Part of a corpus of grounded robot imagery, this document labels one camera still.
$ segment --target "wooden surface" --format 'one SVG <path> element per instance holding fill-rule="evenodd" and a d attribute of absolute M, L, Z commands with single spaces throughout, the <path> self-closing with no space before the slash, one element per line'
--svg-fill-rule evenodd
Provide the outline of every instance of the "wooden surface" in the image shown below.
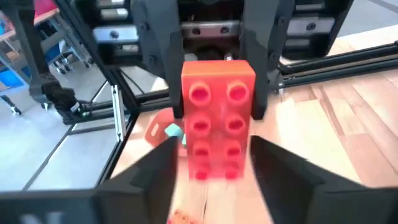
<path fill-rule="evenodd" d="M 380 38 L 398 26 L 342 37 L 332 54 L 388 44 Z M 164 87 L 158 81 L 154 89 Z M 142 113 L 123 150 L 114 175 L 152 147 L 143 140 L 155 112 Z M 262 136 L 310 162 L 368 187 L 398 186 L 398 70 L 298 86 L 269 97 L 263 121 L 251 123 Z M 178 163 L 170 212 L 181 209 L 200 223 L 272 223 L 250 162 L 237 182 L 188 181 L 187 162 Z"/>
<path fill-rule="evenodd" d="M 41 14 L 41 15 L 39 15 L 39 16 L 37 16 L 35 18 L 34 24 L 36 25 L 36 24 L 39 24 L 39 23 L 41 23 L 43 21 L 46 21 L 47 19 L 50 19 L 52 16 L 54 16 L 58 12 L 59 12 L 59 9 L 53 9 L 51 11 L 43 13 L 43 14 Z M 4 40 L 12 37 L 15 34 L 16 34 L 15 30 L 10 30 L 9 32 L 6 32 L 5 34 L 0 35 L 0 41 L 4 41 Z"/>

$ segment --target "gray floor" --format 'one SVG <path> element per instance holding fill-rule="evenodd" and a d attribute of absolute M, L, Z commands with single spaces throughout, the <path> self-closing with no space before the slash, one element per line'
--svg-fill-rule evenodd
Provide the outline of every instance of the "gray floor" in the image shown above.
<path fill-rule="evenodd" d="M 397 0 L 355 0 L 339 36 L 398 24 Z M 76 97 L 90 100 L 104 83 L 95 67 L 73 64 L 75 70 L 57 75 L 63 86 L 71 87 Z M 155 77 L 136 68 L 125 68 L 144 91 L 149 91 Z M 139 90 L 132 83 L 133 92 Z M 96 102 L 111 100 L 106 85 Z M 68 136 L 56 148 L 69 126 L 62 124 L 54 111 L 44 111 L 27 90 L 9 95 L 22 110 L 15 117 L 0 104 L 0 191 L 21 189 L 82 189 L 93 187 L 108 159 L 116 137 L 114 129 Z M 111 124 L 112 119 L 79 124 L 75 129 Z"/>

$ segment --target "red lego brick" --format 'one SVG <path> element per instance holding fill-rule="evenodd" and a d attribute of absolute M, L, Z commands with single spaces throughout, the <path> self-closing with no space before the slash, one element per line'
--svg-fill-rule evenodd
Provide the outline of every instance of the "red lego brick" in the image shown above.
<path fill-rule="evenodd" d="M 244 60 L 185 62 L 184 130 L 190 178 L 243 176 L 255 73 Z"/>

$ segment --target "teal lego piece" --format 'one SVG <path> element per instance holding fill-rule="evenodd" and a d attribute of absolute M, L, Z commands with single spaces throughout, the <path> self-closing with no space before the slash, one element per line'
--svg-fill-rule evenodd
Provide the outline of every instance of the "teal lego piece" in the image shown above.
<path fill-rule="evenodd" d="M 185 138 L 185 134 L 184 137 L 182 137 L 182 146 L 187 147 L 187 139 Z"/>
<path fill-rule="evenodd" d="M 166 129 L 164 129 L 164 132 L 168 137 L 176 136 L 182 138 L 182 136 L 184 135 L 181 128 L 174 123 L 170 124 Z"/>

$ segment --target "pink object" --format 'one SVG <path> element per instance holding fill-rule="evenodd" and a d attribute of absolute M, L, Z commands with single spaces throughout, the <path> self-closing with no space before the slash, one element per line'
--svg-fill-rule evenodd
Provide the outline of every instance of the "pink object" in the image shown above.
<path fill-rule="evenodd" d="M 244 60 L 184 63 L 182 94 L 191 179 L 243 176 L 254 79 Z"/>
<path fill-rule="evenodd" d="M 35 1 L 35 18 L 41 14 L 45 14 L 57 6 L 52 0 L 34 0 Z"/>
<path fill-rule="evenodd" d="M 167 135 L 164 130 L 172 123 L 178 125 L 182 131 L 184 130 L 183 121 L 179 119 L 174 119 L 172 108 L 160 110 L 145 130 L 145 140 L 153 147 L 158 146 L 160 143 L 164 142 L 167 139 Z M 182 146 L 181 141 L 178 145 L 178 155 L 180 157 L 187 156 L 187 150 Z"/>

